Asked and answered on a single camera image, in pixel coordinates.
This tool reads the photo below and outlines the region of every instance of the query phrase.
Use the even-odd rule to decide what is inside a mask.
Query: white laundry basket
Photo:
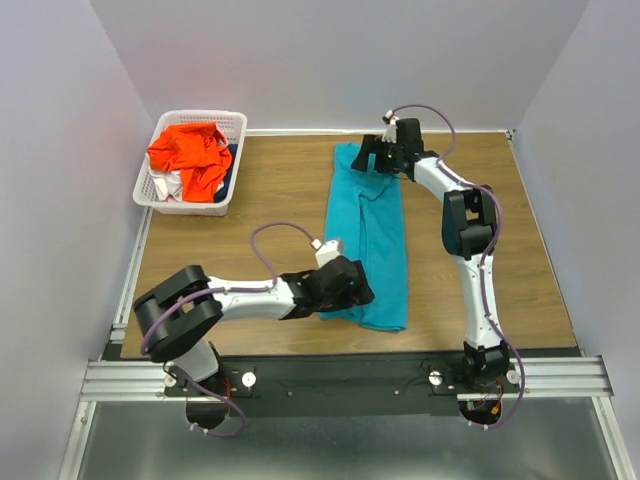
[[[218,203],[189,203],[189,202],[161,202],[158,200],[153,179],[149,174],[149,155],[145,154],[136,186],[133,189],[133,201],[144,207],[152,207],[160,213],[169,215],[226,215],[229,209],[229,202],[233,197],[233,191],[238,178],[238,167],[242,156],[242,145],[244,135],[247,130],[247,117],[238,112],[225,112],[221,110],[173,110],[160,117],[158,125],[153,132],[151,143],[169,126],[176,123],[192,122],[216,122],[218,127],[224,132],[229,143],[237,143],[233,162],[233,170],[229,179],[229,190],[224,200]]]

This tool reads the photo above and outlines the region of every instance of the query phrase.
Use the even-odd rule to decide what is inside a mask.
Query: wire
[[[520,391],[518,392],[518,396],[516,397],[516,402],[511,408],[511,410],[509,411],[509,413],[505,417],[501,418],[498,422],[494,423],[493,425],[479,425],[485,429],[497,428],[507,423],[511,418],[513,418],[515,413],[518,411],[522,403],[522,398],[524,397],[524,390],[526,385],[526,374],[524,372],[524,363],[522,362],[522,357],[520,356],[520,353],[518,352],[516,347],[513,345],[513,343],[511,343],[511,341],[509,341],[507,336],[504,333],[502,333],[502,330],[500,329],[498,324],[493,321],[491,317],[491,310],[489,308],[489,299],[487,296],[487,286],[486,286],[484,266],[485,266],[485,261],[487,257],[493,253],[493,249],[496,246],[496,243],[498,243],[498,238],[500,237],[500,233],[502,233],[502,221],[503,221],[502,206],[500,205],[500,202],[498,201],[498,198],[496,197],[496,195],[490,189],[488,189],[483,185],[477,185],[475,183],[467,182],[462,177],[460,177],[459,175],[451,171],[444,164],[445,157],[447,157],[456,147],[457,134],[456,134],[456,129],[453,127],[453,124],[442,112],[440,112],[439,110],[433,107],[430,107],[429,105],[424,105],[421,103],[410,103],[407,105],[402,105],[400,107],[394,108],[392,110],[392,114],[395,115],[395,112],[404,110],[405,108],[412,108],[412,107],[425,108],[427,110],[430,110],[436,113],[440,118],[442,118],[445,121],[445,123],[449,127],[449,130],[451,131],[451,145],[436,160],[436,167],[438,168],[438,170],[440,170],[445,176],[447,176],[450,180],[454,181],[456,184],[460,186],[467,187],[467,188],[475,188],[487,194],[487,196],[491,199],[491,201],[494,203],[496,207],[496,213],[497,213],[496,231],[493,234],[493,238],[487,245],[487,248],[485,248],[484,252],[482,252],[482,255],[480,256],[480,262],[478,263],[478,267],[480,269],[479,277],[480,277],[480,294],[482,297],[482,308],[484,310],[484,316],[489,322],[489,325],[491,325],[491,328],[493,328],[493,330],[496,332],[498,337],[500,337],[500,339],[509,347],[509,350],[513,352],[513,356],[516,357],[516,361],[518,362],[518,367],[520,367]]]
[[[140,353],[142,355],[146,355],[149,352],[149,343],[151,342],[151,338],[158,331],[158,329],[169,318],[171,318],[171,315],[173,315],[175,312],[180,310],[187,303],[193,302],[197,298],[204,297],[205,295],[212,295],[212,294],[215,294],[215,293],[224,293],[224,292],[231,292],[231,293],[264,293],[264,292],[269,292],[269,291],[273,290],[275,288],[275,286],[277,285],[277,283],[278,283],[278,273],[276,272],[275,267],[269,261],[269,259],[267,257],[265,257],[264,254],[257,247],[255,238],[256,238],[256,235],[258,233],[260,233],[262,230],[266,230],[267,228],[271,228],[271,227],[275,227],[275,226],[286,226],[286,227],[295,228],[296,230],[299,230],[300,232],[304,233],[312,243],[316,240],[316,238],[313,235],[311,235],[311,233],[306,228],[301,227],[300,225],[297,225],[297,224],[291,223],[291,222],[270,222],[270,223],[266,223],[266,224],[261,225],[260,227],[256,228],[253,232],[251,232],[251,236],[249,237],[249,245],[251,246],[251,250],[253,250],[253,253],[255,253],[255,255],[262,261],[262,263],[264,263],[264,265],[267,267],[267,269],[271,273],[271,277],[272,277],[272,281],[273,281],[271,286],[265,286],[265,287],[232,287],[232,288],[229,288],[229,289],[225,289],[224,287],[205,288],[205,289],[202,289],[202,290],[198,290],[197,292],[193,292],[193,293],[187,295],[186,297],[181,298],[179,301],[177,301],[176,303],[171,305],[167,310],[165,310],[165,312],[162,313],[156,319],[155,322],[153,322],[151,327],[149,327],[149,330],[147,330],[147,333],[144,335],[144,338],[142,339],[142,344],[140,345]],[[191,425],[191,428],[193,430],[197,430],[197,431],[203,432],[206,435],[210,435],[212,437],[234,437],[234,436],[240,434],[246,428],[247,423],[248,423],[247,416],[245,415],[245,413],[242,411],[242,409],[238,405],[236,405],[229,398],[225,398],[222,395],[218,395],[217,393],[214,393],[214,392],[204,388],[202,385],[200,385],[198,382],[196,382],[191,376],[189,376],[189,374],[187,372],[185,372],[182,369],[180,369],[180,370],[182,371],[185,379],[193,386],[193,388],[195,388],[200,393],[203,393],[203,394],[208,395],[210,397],[216,398],[216,399],[220,400],[221,402],[226,403],[228,407],[230,407],[231,409],[235,410],[238,413],[238,415],[240,415],[240,418],[242,418],[242,425],[237,430],[235,430],[233,432],[229,432],[229,433],[216,433],[213,430],[204,429],[204,428],[202,428],[202,427],[200,427],[199,425],[196,425],[196,424],[192,424]]]

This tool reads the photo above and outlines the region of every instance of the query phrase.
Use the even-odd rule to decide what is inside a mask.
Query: wooden tabletop
[[[190,264],[229,280],[261,280],[268,272],[249,248],[249,234],[275,220],[324,232],[336,143],[360,136],[247,138],[236,190],[225,217],[154,213],[136,298]],[[426,135],[444,151],[447,135]],[[571,324],[504,134],[462,134],[447,164],[469,180],[489,184],[504,210],[494,282],[499,318],[518,347],[575,346]],[[346,320],[222,322],[205,338],[223,355],[315,354],[460,349],[466,317],[454,261],[440,239],[441,203],[425,188],[402,181],[409,256],[409,326],[399,333],[367,330]],[[258,243],[279,272],[314,268],[313,251],[297,231],[276,227]],[[122,356],[139,357],[141,334],[132,315]]]

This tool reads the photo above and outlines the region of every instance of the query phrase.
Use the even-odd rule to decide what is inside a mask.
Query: teal cloth
[[[369,305],[321,314],[342,317],[375,330],[407,328],[409,275],[400,182],[373,170],[351,168],[360,146],[336,145],[325,240],[339,238],[349,260],[361,260],[375,299]]]

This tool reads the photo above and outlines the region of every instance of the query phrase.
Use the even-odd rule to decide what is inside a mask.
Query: white wall
[[[587,0],[91,0],[142,101],[250,128],[379,128],[408,102],[517,126]],[[444,128],[428,117],[424,126]]]
[[[593,0],[529,107],[517,156],[573,322],[602,354],[640,471],[640,3]]]
[[[0,477],[57,478],[151,121],[85,0],[0,4]]]

